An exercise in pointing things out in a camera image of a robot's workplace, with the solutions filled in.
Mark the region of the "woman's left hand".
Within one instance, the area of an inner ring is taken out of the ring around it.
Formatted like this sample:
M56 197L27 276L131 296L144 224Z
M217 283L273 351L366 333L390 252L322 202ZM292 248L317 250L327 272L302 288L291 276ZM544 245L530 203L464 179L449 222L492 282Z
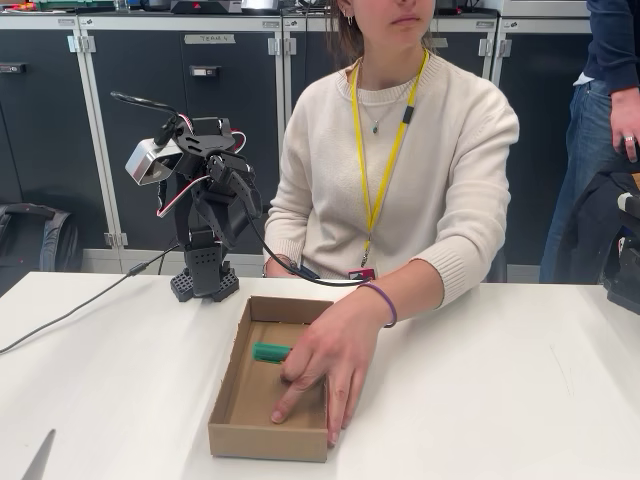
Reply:
M305 330L282 365L287 390L271 420L281 423L302 395L321 380L327 387L327 443L337 444L350 422L373 358L378 334L399 319L399 308L381 287L366 283L322 313Z

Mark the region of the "woman's right hand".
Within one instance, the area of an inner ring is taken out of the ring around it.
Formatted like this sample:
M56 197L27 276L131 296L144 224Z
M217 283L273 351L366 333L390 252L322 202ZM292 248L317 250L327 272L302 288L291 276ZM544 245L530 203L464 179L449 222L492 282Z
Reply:
M296 276L297 264L285 255L276 255L269 258L263 266L265 278Z

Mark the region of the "man's right hand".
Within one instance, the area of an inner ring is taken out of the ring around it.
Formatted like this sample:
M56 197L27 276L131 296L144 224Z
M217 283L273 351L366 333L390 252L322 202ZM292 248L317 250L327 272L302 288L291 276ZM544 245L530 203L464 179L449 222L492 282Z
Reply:
M614 149L625 154L631 163L638 160L636 143L639 140L639 107L640 95L637 87L611 94L612 144Z

